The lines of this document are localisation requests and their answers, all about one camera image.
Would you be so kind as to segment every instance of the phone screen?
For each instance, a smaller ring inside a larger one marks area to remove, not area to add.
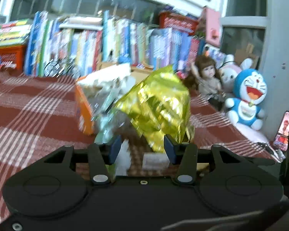
[[[281,121],[281,125],[275,136],[273,146],[286,151],[288,148],[288,136],[289,136],[289,111],[286,111]]]

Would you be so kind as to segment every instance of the stuffed toy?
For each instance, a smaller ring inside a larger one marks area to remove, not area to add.
[[[227,117],[232,124],[237,122],[260,130],[264,110],[257,106],[267,94],[267,84],[255,69],[246,69],[234,81],[233,93],[236,98],[228,98],[225,107],[229,108]]]
[[[218,70],[221,76],[223,90],[226,93],[231,93],[233,91],[235,78],[242,70],[249,69],[252,64],[253,60],[247,58],[238,66],[234,62],[234,56],[227,55],[224,64]]]

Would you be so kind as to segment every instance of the doraemon plush toy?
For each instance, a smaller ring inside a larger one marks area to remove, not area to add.
[[[262,127],[264,111],[257,105],[267,94],[267,84],[255,69],[246,69],[238,74],[234,81],[233,93],[237,98],[228,98],[225,107],[230,108],[227,117],[232,124],[237,122],[250,126],[254,130]]]

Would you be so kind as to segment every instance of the yellow foil bag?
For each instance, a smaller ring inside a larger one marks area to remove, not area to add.
[[[144,135],[155,152],[164,152],[164,135],[178,143],[190,141],[190,94],[172,66],[152,72],[135,85],[114,106],[131,119],[138,134]]]

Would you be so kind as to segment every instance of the plaid fabric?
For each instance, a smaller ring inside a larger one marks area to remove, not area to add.
[[[213,144],[220,144],[240,156],[272,159],[267,151],[248,140],[226,116],[217,112],[205,96],[191,92],[190,108],[190,122],[195,126],[194,143],[198,148],[210,149]]]
[[[9,215],[1,193],[9,177],[63,145],[86,148],[94,141],[94,136],[79,131],[75,111],[74,85],[69,77],[30,78],[0,73],[0,223]],[[199,148],[219,143],[239,155],[270,158],[201,95],[192,94],[191,113],[190,122],[196,128],[194,142]],[[142,170],[143,155],[151,149],[135,133],[131,129],[123,134],[129,140],[132,159],[128,175],[175,175],[178,166],[173,165],[162,171]],[[88,179],[88,164],[77,164],[76,172]]]
[[[73,80],[0,73],[0,222],[9,212],[1,189],[7,178],[63,145],[85,148],[94,137],[78,130]],[[88,175],[85,165],[80,173]]]

